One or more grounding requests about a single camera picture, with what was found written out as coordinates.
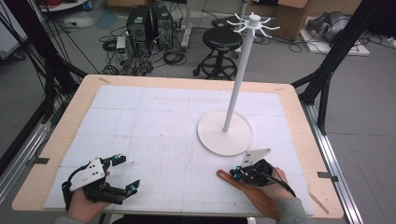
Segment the round stool seat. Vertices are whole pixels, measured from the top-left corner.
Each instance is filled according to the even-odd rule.
[[[211,49],[229,51],[242,46],[242,36],[228,28],[212,28],[204,33],[204,43]]]

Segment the white paper grid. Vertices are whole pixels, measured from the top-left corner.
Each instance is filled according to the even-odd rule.
[[[140,179],[136,195],[107,210],[260,216],[245,194],[216,176],[241,164],[243,154],[223,157],[200,142],[197,126],[207,112],[227,109],[230,91],[103,86],[66,152],[45,208],[64,208],[62,183],[89,160],[121,153],[127,162],[109,168],[106,182],[124,188]],[[240,92],[235,112],[252,126],[251,149],[271,148],[267,159],[287,174],[314,214],[301,166],[276,94]]]

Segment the computer equipment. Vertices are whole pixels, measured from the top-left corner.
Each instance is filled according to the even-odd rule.
[[[126,36],[117,37],[117,54],[121,64],[124,64],[128,60],[128,49],[126,48]]]
[[[152,23],[154,39],[159,44],[159,48],[171,49],[173,47],[173,18],[166,6],[153,6]]]
[[[134,55],[139,53],[139,56],[149,56],[151,53],[149,45],[153,40],[149,6],[132,6],[126,28]]]
[[[233,25],[231,25],[227,21],[230,21],[232,23],[238,23],[239,22],[239,20],[235,16],[231,16],[231,17],[226,17],[226,18],[213,20],[212,21],[212,25],[214,27],[233,27]]]

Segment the vertical pole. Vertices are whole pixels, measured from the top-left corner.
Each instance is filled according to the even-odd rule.
[[[223,131],[226,133],[230,128],[231,118],[233,117],[233,110],[235,109],[236,99],[238,98],[239,89],[241,88],[242,79],[244,78],[245,70],[248,65],[248,56],[250,54],[251,46],[253,45],[254,36],[252,34],[246,35],[246,41],[242,45],[241,61],[239,62],[238,72],[236,73],[235,83],[233,84],[233,94],[231,96],[230,105],[227,111],[227,117]]]

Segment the round white base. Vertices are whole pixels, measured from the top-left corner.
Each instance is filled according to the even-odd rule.
[[[224,132],[226,110],[205,114],[198,123],[198,136],[211,151],[222,156],[234,156],[246,151],[253,141],[253,131],[248,121],[233,113],[230,128]]]

